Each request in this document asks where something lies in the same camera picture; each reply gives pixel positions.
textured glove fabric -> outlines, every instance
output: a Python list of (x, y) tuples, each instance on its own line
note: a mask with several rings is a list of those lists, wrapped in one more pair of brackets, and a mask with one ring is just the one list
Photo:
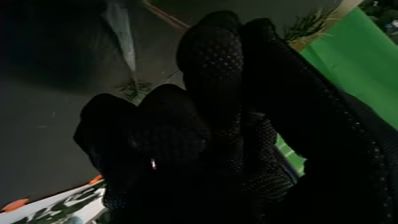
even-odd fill
[(397, 223), (397, 131), (324, 78), (267, 19), (246, 25), (242, 39), (257, 108), (308, 158), (282, 220)]
[(106, 177), (109, 208), (129, 207), (154, 166), (164, 170), (193, 163), (193, 169), (209, 139), (194, 103), (177, 86), (166, 85), (152, 92), (141, 107), (107, 94), (93, 98), (75, 141)]
[[(282, 40), (269, 19), (218, 12), (179, 48), (187, 91), (139, 107), (95, 97), (75, 140), (106, 181), (115, 223), (398, 222), (398, 135)], [(306, 157), (296, 180), (283, 135)]]

green backdrop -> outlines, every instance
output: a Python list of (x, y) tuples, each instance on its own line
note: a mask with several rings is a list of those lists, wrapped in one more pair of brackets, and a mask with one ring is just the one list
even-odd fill
[[(303, 55), (333, 83), (367, 102), (398, 128), (398, 47), (358, 8), (308, 46)], [(280, 147), (303, 174), (305, 159)]]

red object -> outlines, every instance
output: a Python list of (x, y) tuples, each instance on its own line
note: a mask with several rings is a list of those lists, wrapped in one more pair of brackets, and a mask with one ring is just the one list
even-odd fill
[(3, 212), (13, 212), (19, 208), (22, 208), (26, 206), (26, 204), (29, 203), (29, 199), (20, 199), (17, 201), (13, 201), (6, 207), (3, 208)]

finger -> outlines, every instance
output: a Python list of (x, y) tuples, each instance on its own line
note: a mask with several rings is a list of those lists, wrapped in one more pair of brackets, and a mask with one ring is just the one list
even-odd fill
[(187, 91), (175, 85), (163, 85), (143, 101), (139, 113), (143, 125), (134, 130), (139, 149), (157, 164), (194, 163), (212, 133)]
[(246, 138), (246, 175), (244, 190), (262, 195), (264, 204), (282, 202), (294, 179), (285, 171), (285, 161), (278, 157), (278, 133), (266, 116), (257, 116), (244, 126)]
[(125, 207), (131, 190), (152, 171), (150, 158), (139, 154), (131, 144), (129, 130), (136, 116), (136, 105), (102, 94), (84, 107), (75, 133), (77, 144), (107, 181), (104, 203), (109, 208)]
[(395, 179), (383, 159), (388, 149), (356, 106), (278, 37), (267, 19), (248, 24), (242, 39), (246, 78), (260, 96), (255, 104), (287, 143), (308, 158), (290, 209), (310, 222), (322, 217), (333, 217), (328, 223), (342, 219), (347, 223), (388, 221)]
[(210, 14), (189, 30), (179, 49), (187, 91), (212, 127), (234, 135), (242, 95), (241, 22), (232, 12)]

patterned fabric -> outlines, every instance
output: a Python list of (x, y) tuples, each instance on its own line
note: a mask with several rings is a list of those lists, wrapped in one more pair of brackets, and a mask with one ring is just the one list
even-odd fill
[[(210, 14), (179, 65), (187, 91), (161, 86), (139, 107), (100, 95), (83, 112), (75, 140), (106, 177), (113, 222), (397, 223), (397, 130), (271, 21), (242, 26), (232, 12)], [(278, 132), (308, 159), (296, 186)]]

